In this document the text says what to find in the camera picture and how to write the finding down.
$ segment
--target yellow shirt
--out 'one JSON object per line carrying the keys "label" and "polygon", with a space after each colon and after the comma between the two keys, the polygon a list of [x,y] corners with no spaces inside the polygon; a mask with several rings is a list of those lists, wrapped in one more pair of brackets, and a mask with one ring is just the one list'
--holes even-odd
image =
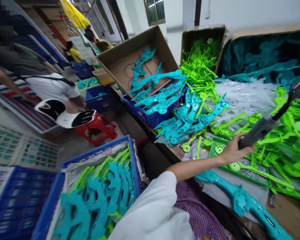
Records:
{"label": "yellow shirt", "polygon": [[69,52],[71,53],[73,60],[75,60],[76,62],[81,62],[80,58],[78,57],[80,56],[80,53],[77,50],[75,50],[74,48],[70,48]]}

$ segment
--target hand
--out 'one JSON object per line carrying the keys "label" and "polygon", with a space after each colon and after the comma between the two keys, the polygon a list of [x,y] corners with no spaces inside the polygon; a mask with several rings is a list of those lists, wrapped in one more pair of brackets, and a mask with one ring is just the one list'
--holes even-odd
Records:
{"label": "hand", "polygon": [[36,97],[33,97],[33,96],[29,95],[29,94],[23,93],[21,96],[22,96],[22,98],[24,100],[26,100],[28,102],[38,102],[37,99],[36,99]]}
{"label": "hand", "polygon": [[247,132],[236,134],[232,139],[232,141],[226,145],[222,153],[219,155],[222,158],[224,165],[239,161],[245,155],[250,154],[256,150],[256,147],[254,145],[247,146],[239,150],[238,148],[239,140],[241,139],[242,136],[246,134]]}

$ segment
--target person in yellow shirt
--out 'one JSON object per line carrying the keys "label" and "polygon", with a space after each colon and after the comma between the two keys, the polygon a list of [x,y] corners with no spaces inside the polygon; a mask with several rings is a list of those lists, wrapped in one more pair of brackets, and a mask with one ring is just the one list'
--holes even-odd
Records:
{"label": "person in yellow shirt", "polygon": [[73,43],[71,41],[67,42],[67,49],[70,52],[70,54],[75,62],[84,61],[84,58],[80,55],[80,53],[78,52],[78,50],[76,49],[76,47],[73,45]]}

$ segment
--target white shorts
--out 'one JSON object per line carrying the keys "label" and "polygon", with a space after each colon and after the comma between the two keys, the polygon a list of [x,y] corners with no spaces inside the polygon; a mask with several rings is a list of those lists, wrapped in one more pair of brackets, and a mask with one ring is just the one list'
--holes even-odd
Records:
{"label": "white shorts", "polygon": [[[51,73],[49,75],[42,75],[43,77],[63,78],[60,74]],[[65,102],[69,98],[75,98],[80,95],[79,91],[62,81],[32,77],[27,78],[26,82],[30,85],[30,88],[42,99],[54,98]]]}

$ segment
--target window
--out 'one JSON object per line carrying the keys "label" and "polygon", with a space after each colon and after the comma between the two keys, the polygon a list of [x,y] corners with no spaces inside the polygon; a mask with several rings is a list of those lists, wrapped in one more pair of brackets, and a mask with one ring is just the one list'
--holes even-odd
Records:
{"label": "window", "polygon": [[144,0],[149,26],[165,23],[163,0]]}

